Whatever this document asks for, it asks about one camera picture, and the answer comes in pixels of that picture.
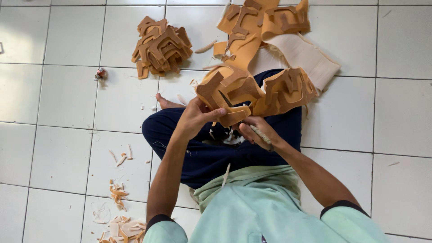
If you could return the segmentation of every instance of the rope-wrapped handle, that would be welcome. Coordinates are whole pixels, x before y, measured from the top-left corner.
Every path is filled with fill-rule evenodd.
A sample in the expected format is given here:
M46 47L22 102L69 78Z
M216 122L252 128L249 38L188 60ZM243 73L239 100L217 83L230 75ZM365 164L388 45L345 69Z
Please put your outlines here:
M269 152L273 152L274 151L274 147L273 144L271 143L269 137L267 137L267 135L265 135L263 132L261 132L258 128L256 128L254 125L250 125L251 129L258 135L260 136L260 138L262 138L264 140L264 142L266 142L266 144L268 144L270 146L270 149L267 150Z

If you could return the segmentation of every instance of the shirt sleeve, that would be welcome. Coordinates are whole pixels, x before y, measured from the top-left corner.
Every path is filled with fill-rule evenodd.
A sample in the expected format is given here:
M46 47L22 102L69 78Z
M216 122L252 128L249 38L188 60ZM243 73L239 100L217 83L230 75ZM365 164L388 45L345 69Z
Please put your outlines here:
M144 243L187 243L184 229L170 217L159 214L153 217L146 229Z
M321 213L321 221L350 243L389 243L377 224L357 205L339 201Z

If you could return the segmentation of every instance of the man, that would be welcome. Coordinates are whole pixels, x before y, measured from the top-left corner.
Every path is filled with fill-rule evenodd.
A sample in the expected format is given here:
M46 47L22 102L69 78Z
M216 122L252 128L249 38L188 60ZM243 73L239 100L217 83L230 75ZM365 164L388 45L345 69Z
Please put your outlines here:
M280 69L254 78L261 86ZM209 112L194 98L188 106L156 96L162 111L143 124L143 134L162 162L147 201L144 242L388 242L351 192L333 175L300 153L301 107L266 118L248 117L234 125L247 140L237 149L208 145L203 140L224 134L211 121L225 109ZM249 125L266 134L274 146L257 136ZM222 188L228 163L230 173ZM325 207L320 219L300 206L297 178ZM203 213L191 238L171 218L179 184L195 189Z

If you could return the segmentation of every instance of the white tile floor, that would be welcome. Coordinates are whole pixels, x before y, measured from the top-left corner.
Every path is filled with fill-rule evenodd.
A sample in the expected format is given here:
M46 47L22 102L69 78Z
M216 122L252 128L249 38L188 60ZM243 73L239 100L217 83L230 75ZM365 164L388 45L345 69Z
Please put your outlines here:
M178 75L138 80L136 25L166 17L196 50L227 39L215 25L228 2L0 0L0 217L9 219L0 242L96 242L106 226L91 212L102 206L106 218L145 219L160 159L141 123L158 91L192 99L190 80L215 61L210 51L193 54ZM432 243L432 0L310 3L305 36L343 67L304 114L303 153L345 183L392 242ZM99 66L105 84L92 80ZM134 159L115 167L107 150L119 158L128 144ZM128 212L107 198L109 179L130 193ZM318 215L322 207L300 187L305 210ZM182 185L173 217L188 236L196 208Z

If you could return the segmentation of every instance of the foot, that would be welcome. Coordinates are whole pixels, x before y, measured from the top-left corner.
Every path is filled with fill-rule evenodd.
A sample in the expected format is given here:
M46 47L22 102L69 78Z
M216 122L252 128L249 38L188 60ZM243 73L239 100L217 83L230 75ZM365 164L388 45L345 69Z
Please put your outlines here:
M160 93L156 94L156 99L159 101L159 104L161 104L161 108L166 109L166 108L183 108L185 107L184 105L180 105L174 102L171 102L165 98L162 98Z

